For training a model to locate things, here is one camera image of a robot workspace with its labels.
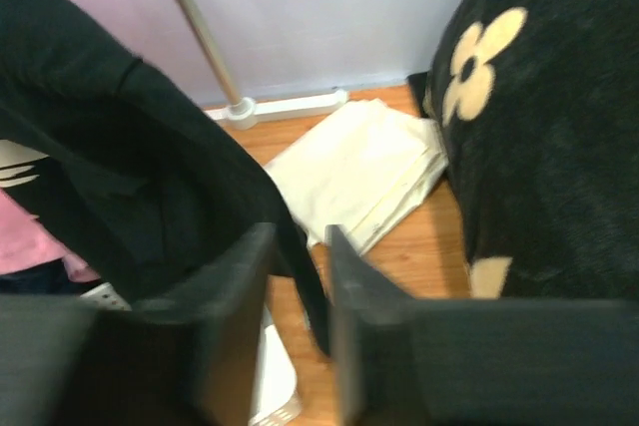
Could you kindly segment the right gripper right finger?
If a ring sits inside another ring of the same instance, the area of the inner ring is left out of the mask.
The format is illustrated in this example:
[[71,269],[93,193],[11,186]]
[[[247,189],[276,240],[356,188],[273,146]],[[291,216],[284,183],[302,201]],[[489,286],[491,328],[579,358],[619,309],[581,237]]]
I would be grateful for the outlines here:
[[638,305],[427,299],[327,231],[343,425],[634,425]]

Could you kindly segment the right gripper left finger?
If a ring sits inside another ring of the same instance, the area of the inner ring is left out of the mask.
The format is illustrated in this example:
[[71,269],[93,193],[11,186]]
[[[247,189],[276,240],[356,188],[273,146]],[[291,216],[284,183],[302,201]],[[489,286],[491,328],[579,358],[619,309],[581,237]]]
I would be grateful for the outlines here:
[[275,229],[127,310],[71,296],[1,299],[5,425],[245,425]]

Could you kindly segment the black t shirt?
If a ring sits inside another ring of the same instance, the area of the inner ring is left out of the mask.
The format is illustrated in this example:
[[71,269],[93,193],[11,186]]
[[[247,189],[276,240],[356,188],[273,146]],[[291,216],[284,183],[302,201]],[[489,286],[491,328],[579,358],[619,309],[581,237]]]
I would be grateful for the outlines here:
[[1,0],[1,187],[128,302],[276,228],[318,348],[328,301],[263,167],[70,0]]

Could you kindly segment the metal clothes rack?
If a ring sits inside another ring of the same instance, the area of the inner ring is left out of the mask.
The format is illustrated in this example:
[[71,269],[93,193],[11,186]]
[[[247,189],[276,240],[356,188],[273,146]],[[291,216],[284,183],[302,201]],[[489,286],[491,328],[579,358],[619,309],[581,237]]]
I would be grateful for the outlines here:
[[223,108],[207,111],[207,115],[215,122],[245,131],[259,123],[330,115],[349,101],[349,92],[344,89],[328,94],[265,102],[242,95],[196,0],[176,2],[228,101]]

